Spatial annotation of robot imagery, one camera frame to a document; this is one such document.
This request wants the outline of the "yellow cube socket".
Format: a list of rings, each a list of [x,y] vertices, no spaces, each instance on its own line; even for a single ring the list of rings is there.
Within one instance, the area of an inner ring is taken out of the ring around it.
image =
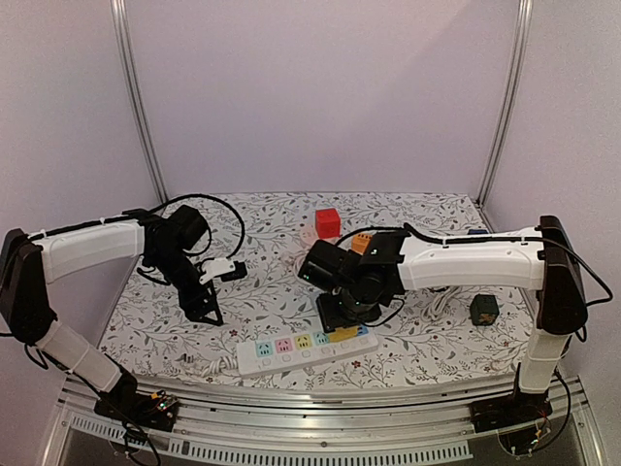
[[[345,340],[355,338],[357,335],[358,335],[358,327],[351,326],[351,327],[336,328],[334,331],[329,332],[327,334],[327,337],[330,343],[338,343],[338,342],[342,342]]]

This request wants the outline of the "white multi-switch power strip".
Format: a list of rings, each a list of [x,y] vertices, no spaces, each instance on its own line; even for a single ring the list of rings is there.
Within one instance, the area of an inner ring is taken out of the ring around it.
[[[188,377],[205,380],[231,373],[249,379],[362,356],[378,347],[376,335],[362,326],[355,335],[340,341],[332,341],[321,331],[298,333],[238,343],[233,355],[222,355],[215,360],[185,356],[180,363],[181,372]]]

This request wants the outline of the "orange power strip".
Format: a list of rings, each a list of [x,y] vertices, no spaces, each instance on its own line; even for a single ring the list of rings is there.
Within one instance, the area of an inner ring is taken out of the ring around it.
[[[370,233],[356,233],[351,238],[350,249],[358,254],[364,254],[373,237],[374,235]]]

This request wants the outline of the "pink round power strip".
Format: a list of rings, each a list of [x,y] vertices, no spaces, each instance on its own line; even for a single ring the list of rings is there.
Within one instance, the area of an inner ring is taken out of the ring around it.
[[[316,232],[316,229],[313,225],[305,225],[300,228],[299,238],[301,245],[304,248],[310,248],[317,240],[319,240],[319,236]]]

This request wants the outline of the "red cube socket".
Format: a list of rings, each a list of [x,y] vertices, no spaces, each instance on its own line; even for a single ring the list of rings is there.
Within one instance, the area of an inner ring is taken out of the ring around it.
[[[319,239],[339,238],[341,225],[341,217],[335,208],[315,211],[314,226]]]

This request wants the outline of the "dark green cube socket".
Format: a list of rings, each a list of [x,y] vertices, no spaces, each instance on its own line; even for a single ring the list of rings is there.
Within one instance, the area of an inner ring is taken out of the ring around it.
[[[470,316],[474,326],[493,325],[499,314],[497,298],[492,294],[477,294],[470,305]]]

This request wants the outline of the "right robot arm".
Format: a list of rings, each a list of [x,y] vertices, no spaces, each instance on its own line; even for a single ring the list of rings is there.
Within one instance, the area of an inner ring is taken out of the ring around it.
[[[408,223],[371,231],[362,253],[316,241],[299,268],[299,278],[321,291],[316,306],[324,331],[382,326],[390,320],[383,309],[420,289],[531,290],[539,310],[513,393],[501,408],[511,423],[538,409],[567,341],[586,325],[590,308],[613,299],[610,286],[574,251],[555,216],[505,233],[430,236]]]

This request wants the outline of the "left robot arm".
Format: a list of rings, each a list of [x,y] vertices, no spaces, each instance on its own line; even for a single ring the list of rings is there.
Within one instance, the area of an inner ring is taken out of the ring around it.
[[[137,420],[146,397],[127,370],[92,346],[82,335],[59,321],[51,308],[48,286],[60,278],[117,259],[140,257],[173,286],[185,317],[220,326],[213,282],[246,276],[243,262],[233,253],[192,262],[194,247],[212,234],[208,221],[179,197],[169,216],[158,209],[135,209],[51,231],[27,234],[16,228],[1,252],[1,316],[6,337],[61,364],[92,386],[97,395],[124,421]]]

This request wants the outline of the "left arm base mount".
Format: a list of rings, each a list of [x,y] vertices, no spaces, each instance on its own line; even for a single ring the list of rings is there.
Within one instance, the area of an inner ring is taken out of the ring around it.
[[[171,432],[179,407],[179,398],[165,390],[142,394],[133,385],[125,385],[117,386],[111,392],[101,392],[94,413],[119,421],[132,421],[149,429]]]

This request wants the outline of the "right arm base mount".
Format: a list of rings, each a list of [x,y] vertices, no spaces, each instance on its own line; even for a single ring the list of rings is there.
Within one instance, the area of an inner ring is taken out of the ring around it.
[[[515,389],[504,396],[474,401],[469,405],[476,433],[503,429],[552,414],[547,393],[527,394]]]

